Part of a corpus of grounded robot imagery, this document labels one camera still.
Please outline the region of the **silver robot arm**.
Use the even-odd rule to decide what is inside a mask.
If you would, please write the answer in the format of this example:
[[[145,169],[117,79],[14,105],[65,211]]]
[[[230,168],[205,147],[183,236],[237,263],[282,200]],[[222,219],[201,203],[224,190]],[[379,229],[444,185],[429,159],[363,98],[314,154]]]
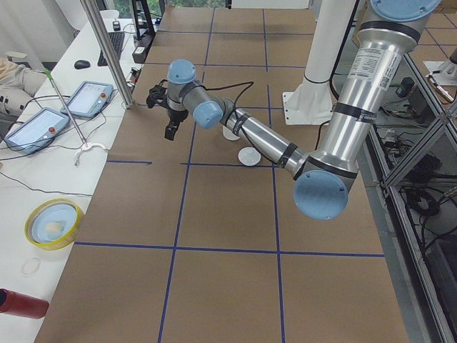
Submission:
[[[211,95],[185,59],[169,66],[164,106],[170,121],[165,137],[173,139],[188,116],[205,129],[221,124],[291,173],[296,183],[294,201],[306,216],[337,217],[358,174],[356,157],[403,55],[417,46],[437,7],[437,1],[368,1],[357,33],[358,51],[338,100],[332,101],[333,66],[358,2],[322,3],[303,81],[283,96],[288,124],[328,123],[321,145],[311,153],[301,151],[235,101]]]

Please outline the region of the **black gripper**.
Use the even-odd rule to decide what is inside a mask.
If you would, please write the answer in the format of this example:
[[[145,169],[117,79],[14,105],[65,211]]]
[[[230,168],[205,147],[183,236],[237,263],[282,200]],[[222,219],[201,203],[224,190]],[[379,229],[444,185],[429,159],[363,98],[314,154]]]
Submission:
[[[176,132],[179,130],[180,124],[188,117],[189,111],[186,109],[175,110],[169,107],[167,109],[167,114],[169,117],[169,124],[165,128],[164,137],[173,141],[175,139]]]

